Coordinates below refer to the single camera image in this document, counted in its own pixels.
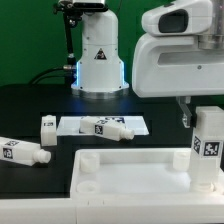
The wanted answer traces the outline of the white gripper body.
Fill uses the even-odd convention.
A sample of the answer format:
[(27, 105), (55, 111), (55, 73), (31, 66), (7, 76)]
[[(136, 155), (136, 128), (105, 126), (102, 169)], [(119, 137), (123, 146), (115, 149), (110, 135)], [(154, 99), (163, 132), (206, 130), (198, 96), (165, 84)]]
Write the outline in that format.
[(137, 42), (132, 88), (141, 98), (224, 94), (224, 50), (200, 50), (194, 36)]

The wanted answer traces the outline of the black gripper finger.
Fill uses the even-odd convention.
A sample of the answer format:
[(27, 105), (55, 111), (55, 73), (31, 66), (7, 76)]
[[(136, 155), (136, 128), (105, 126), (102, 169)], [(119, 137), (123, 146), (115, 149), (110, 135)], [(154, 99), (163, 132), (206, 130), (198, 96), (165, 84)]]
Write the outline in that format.
[(184, 127), (190, 128), (192, 126), (192, 113), (191, 113), (188, 105), (191, 103), (191, 97), (190, 96), (178, 96), (176, 98), (176, 101), (183, 113), (182, 123), (183, 123)]

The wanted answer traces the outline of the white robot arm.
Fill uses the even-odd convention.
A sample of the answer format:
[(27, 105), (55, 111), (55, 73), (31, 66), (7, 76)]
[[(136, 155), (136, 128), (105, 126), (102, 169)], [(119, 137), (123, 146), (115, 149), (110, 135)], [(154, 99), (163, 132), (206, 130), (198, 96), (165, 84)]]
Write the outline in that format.
[(145, 12), (130, 85), (118, 57), (116, 16), (85, 0), (74, 6), (84, 11), (74, 92), (97, 99), (130, 87), (141, 98), (175, 97), (187, 128), (195, 122), (193, 96), (224, 94), (224, 0), (173, 0)]

